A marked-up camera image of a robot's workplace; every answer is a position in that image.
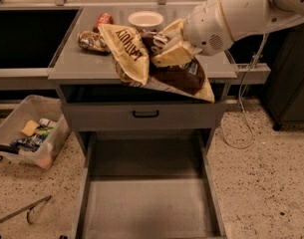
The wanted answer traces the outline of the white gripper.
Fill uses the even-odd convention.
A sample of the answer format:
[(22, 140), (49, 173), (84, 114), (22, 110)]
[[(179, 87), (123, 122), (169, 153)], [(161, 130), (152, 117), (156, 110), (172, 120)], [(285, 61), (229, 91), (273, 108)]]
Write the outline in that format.
[(207, 0), (197, 5), (186, 21), (178, 18), (159, 33), (170, 40), (183, 37), (186, 40), (151, 56), (152, 63), (159, 68), (187, 64), (199, 53), (213, 56), (234, 43), (220, 0)]

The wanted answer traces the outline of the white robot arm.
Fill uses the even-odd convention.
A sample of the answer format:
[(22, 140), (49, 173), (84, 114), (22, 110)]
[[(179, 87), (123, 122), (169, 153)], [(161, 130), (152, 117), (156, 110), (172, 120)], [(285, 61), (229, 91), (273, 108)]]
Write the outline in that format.
[(152, 63), (186, 64), (196, 54), (212, 56), (247, 36), (302, 23), (304, 0), (206, 0), (161, 31), (168, 42), (152, 55)]

